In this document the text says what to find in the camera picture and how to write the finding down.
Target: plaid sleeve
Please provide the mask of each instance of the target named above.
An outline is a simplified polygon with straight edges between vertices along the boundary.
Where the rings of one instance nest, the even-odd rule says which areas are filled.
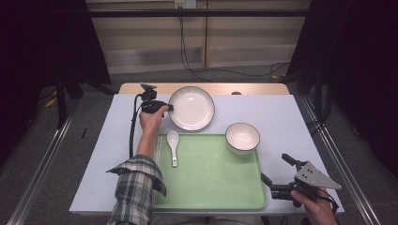
[[[152,189],[166,196],[166,186],[156,163],[150,157],[137,155],[108,172],[119,175],[115,191],[117,203],[108,224],[149,224]]]

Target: white wall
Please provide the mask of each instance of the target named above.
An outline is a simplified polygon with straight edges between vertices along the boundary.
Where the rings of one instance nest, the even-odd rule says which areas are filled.
[[[174,8],[167,0],[86,0],[90,9]],[[197,0],[198,8],[306,9],[309,0]],[[183,68],[178,18],[93,19],[111,74]],[[290,61],[304,18],[183,18],[192,68]]]

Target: white bowl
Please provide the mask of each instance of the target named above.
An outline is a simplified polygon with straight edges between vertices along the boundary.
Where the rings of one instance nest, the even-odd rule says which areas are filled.
[[[229,149],[239,155],[250,154],[260,143],[260,134],[252,125],[236,123],[225,131]]]

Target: metal frame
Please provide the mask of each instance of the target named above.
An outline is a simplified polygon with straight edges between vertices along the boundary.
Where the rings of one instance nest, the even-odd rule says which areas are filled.
[[[304,106],[311,116],[313,121],[317,120],[317,113],[315,111],[315,106],[311,102],[308,97],[303,99]],[[349,170],[347,164],[345,163],[343,156],[340,154],[340,150],[338,149],[337,145],[334,143],[334,140],[331,138],[327,128],[324,124],[319,122],[315,123],[316,130],[318,131],[319,135],[322,138],[323,143],[325,144],[328,152],[330,154],[331,159],[333,160],[334,164],[337,167],[340,175],[342,176],[346,188],[350,192],[355,204],[357,205],[360,213],[363,216],[366,224],[368,225],[379,225],[380,221],[375,214],[375,211],[369,202],[368,198],[365,196],[365,193],[360,188],[357,180],[354,178],[354,175]]]
[[[65,135],[68,132],[69,125],[71,123],[73,115],[77,111],[79,105],[79,99],[72,102],[70,106],[70,113],[62,127],[58,128],[54,134],[53,140],[50,146],[47,148],[47,152],[41,160],[35,175],[29,183],[25,193],[20,198],[14,212],[8,220],[7,225],[22,225],[24,224],[29,211],[35,202],[38,192],[40,191],[41,185],[50,170],[51,164],[54,161],[56,153],[64,140]]]

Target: wooden surface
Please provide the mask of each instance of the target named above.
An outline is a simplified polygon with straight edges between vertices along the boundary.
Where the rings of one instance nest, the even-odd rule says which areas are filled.
[[[210,95],[231,95],[239,92],[242,95],[289,95],[286,85],[282,83],[227,83],[227,82],[152,82],[157,86],[158,94],[173,94],[184,86],[196,86],[204,89]],[[119,94],[143,93],[144,89],[137,82],[124,83]]]

